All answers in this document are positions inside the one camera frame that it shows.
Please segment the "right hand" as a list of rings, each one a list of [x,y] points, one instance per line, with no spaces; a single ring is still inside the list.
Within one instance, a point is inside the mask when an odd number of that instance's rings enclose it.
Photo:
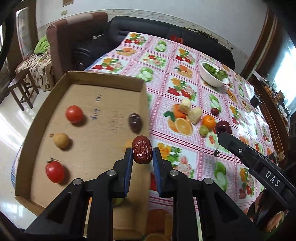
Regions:
[[[288,209],[264,189],[244,212],[263,234],[264,240],[268,240],[284,221]]]

